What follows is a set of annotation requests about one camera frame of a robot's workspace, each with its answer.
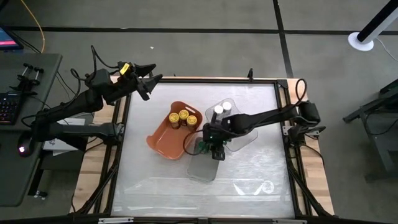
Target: wooden table frame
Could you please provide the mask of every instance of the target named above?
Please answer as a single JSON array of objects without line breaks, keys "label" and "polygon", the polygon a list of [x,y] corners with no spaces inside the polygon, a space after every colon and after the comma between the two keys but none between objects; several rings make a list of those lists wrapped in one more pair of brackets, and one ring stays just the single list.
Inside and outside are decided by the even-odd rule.
[{"label": "wooden table frame", "polygon": [[[281,99],[278,102],[279,105],[285,105],[286,103],[295,103],[297,101],[295,84],[297,79],[275,79],[275,78],[255,78],[250,80],[248,78],[204,78],[204,77],[164,77],[163,82],[223,82],[223,83],[267,83],[274,82],[278,84],[279,92],[277,98]],[[303,92],[303,85],[298,86],[298,95],[300,96]],[[129,109],[130,97],[123,98],[117,103],[117,106],[104,106],[104,108],[95,113],[93,122],[96,124],[101,124],[105,122],[121,122],[127,120],[127,114]],[[91,147],[98,144],[100,140],[97,140],[87,147]],[[310,138],[306,138],[306,143],[308,146],[313,147],[319,151],[318,141]],[[315,198],[323,206],[323,208],[329,213],[333,214],[333,206],[331,204],[330,193],[328,190],[328,184],[326,181],[325,170],[323,168],[323,163],[321,158],[315,154],[315,152],[307,149],[306,147],[301,147],[300,149],[288,149],[290,156],[295,157],[292,159],[294,166],[297,168],[298,172],[303,177],[309,190],[314,194]],[[104,145],[98,146],[84,156],[83,163],[81,166],[80,175],[78,178],[78,183],[76,186],[73,203],[76,208],[80,208],[83,204],[90,198],[91,194],[95,191],[98,184],[104,181],[104,176],[106,171],[109,170],[110,164],[115,160],[120,159],[121,149],[116,150],[116,147],[106,147]],[[104,194],[101,194],[101,200],[97,200],[95,206],[91,208],[88,213],[110,213],[111,206],[113,202],[113,195],[109,194],[109,189],[114,192],[116,186],[115,175],[112,180],[106,185]],[[314,213],[309,205],[307,199],[301,193],[300,188],[297,184],[292,184],[294,181],[290,179],[292,195],[296,195],[296,201],[294,197],[292,200],[294,202],[295,215],[305,214],[311,215]]]}]

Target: table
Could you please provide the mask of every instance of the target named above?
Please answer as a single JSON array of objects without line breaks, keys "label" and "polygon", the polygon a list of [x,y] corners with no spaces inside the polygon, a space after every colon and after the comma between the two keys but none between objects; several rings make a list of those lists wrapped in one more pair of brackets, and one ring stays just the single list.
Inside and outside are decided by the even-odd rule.
[{"label": "table", "polygon": [[[288,80],[290,99],[293,103],[296,100],[294,92],[295,91],[294,86],[296,81],[297,81],[296,79]],[[110,106],[105,106],[103,110],[96,113],[94,122],[95,123],[110,122],[112,113],[113,113],[113,108]],[[307,139],[307,144],[319,150],[318,143],[316,140]],[[105,155],[104,146],[97,147],[96,149],[86,153],[85,158],[83,160],[83,165],[81,167],[78,184],[75,190],[75,197],[73,199],[77,209],[80,208],[85,203],[85,201],[90,197],[94,189],[97,187],[101,176],[104,155]],[[113,156],[114,156],[114,150],[111,151],[110,162],[112,162]],[[326,211],[333,213],[333,207],[330,200],[330,194],[328,190],[328,185],[326,181],[322,160],[314,152],[304,147],[301,148],[300,158],[303,160],[304,173],[307,180],[308,188],[312,191],[312,193],[318,199],[318,201],[324,206]],[[297,195],[298,195],[300,209],[301,211],[304,211],[305,204],[299,189],[297,190]],[[102,198],[101,206],[99,209],[97,208],[99,211],[104,210],[107,198],[108,194],[107,191],[105,191],[104,196]]]},{"label": "table", "polygon": [[[44,69],[44,73],[38,77],[40,85],[33,87],[32,91],[37,92],[35,96],[37,99],[46,101],[61,59],[62,56],[59,54],[0,53],[0,92],[10,91],[9,86],[18,86],[17,75],[24,71],[23,63],[29,63]],[[34,77],[35,72],[32,71],[29,78]],[[0,126],[0,179],[7,183],[0,185],[0,206],[20,205],[35,171],[41,144],[36,145],[32,155],[22,158],[17,152],[17,142],[23,131],[30,130],[21,123],[21,118],[36,114],[44,107],[39,100],[28,98],[22,105],[19,120],[15,125]]]}]

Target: concrete floor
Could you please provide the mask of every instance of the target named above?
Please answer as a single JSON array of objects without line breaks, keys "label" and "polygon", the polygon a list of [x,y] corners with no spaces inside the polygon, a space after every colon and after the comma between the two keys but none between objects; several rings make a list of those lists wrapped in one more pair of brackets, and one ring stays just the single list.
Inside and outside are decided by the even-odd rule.
[{"label": "concrete floor", "polygon": [[[361,30],[387,0],[279,0],[284,29]],[[272,0],[30,0],[43,26],[277,29]],[[0,13],[0,22],[35,26],[18,1]],[[388,30],[398,30],[395,21]],[[37,48],[38,32],[18,32]],[[278,34],[181,34],[46,32],[46,52],[61,53],[60,73],[76,88],[70,68],[92,71],[90,45],[106,62],[127,60],[156,63],[156,73],[178,76],[243,77],[254,68],[255,77],[287,77]],[[398,183],[367,184],[364,175],[378,168],[359,121],[344,124],[342,117],[374,98],[378,89],[397,78],[398,63],[375,42],[372,51],[353,50],[345,35],[286,35],[295,78],[308,81],[308,94],[317,104],[322,124],[320,138],[335,213],[343,218],[398,222]],[[380,36],[398,55],[398,36]],[[58,83],[48,103],[66,100]],[[69,184],[56,184],[67,181]],[[76,177],[55,177],[49,191],[71,191]],[[37,211],[0,209],[0,217],[36,217],[68,212],[70,195],[53,195]]]}]

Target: clear plastic container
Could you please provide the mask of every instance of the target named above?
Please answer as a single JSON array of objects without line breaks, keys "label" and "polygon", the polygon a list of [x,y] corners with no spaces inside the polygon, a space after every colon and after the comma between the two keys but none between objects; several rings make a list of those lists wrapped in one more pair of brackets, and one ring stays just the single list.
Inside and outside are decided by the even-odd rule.
[{"label": "clear plastic container", "polygon": [[[238,110],[238,108],[235,105],[234,100],[232,100],[231,98],[227,98],[221,102],[218,102],[217,104],[213,105],[211,108],[208,108],[205,112],[205,116],[207,118],[207,121],[210,122],[211,118],[213,117],[213,113],[214,113],[214,108],[218,105],[222,106],[223,103],[228,102],[231,103],[231,109],[227,112],[227,113],[223,113],[219,116],[217,116],[217,121],[226,118],[228,116],[232,116],[235,114],[241,114],[240,110]],[[242,136],[242,137],[238,137],[238,138],[234,138],[232,139],[232,141],[228,142],[225,145],[225,148],[227,148],[228,150],[232,151],[232,152],[236,152],[240,149],[242,149],[244,146],[247,146],[250,142],[253,142],[257,137],[258,137],[259,133],[257,132],[257,130],[253,130],[251,131],[249,134]]]}]

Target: black desk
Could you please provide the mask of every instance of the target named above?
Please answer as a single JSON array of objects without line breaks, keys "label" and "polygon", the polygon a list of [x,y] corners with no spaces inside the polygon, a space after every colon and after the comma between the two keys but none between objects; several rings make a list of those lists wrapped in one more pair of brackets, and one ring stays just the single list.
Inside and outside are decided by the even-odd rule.
[{"label": "black desk", "polygon": [[[44,73],[38,78],[40,85],[35,86],[33,90],[38,93],[36,98],[46,101],[61,59],[62,56],[59,54],[0,53],[0,92],[9,91],[10,85],[18,85],[17,75],[24,71],[22,64],[26,62],[44,69]],[[35,72],[33,71],[29,77],[34,78]],[[2,207],[18,206],[26,194],[42,145],[36,145],[34,153],[29,157],[23,158],[18,155],[17,140],[21,132],[29,130],[21,123],[21,118],[36,114],[42,108],[41,102],[28,99],[15,125],[0,126],[0,206]]]}]

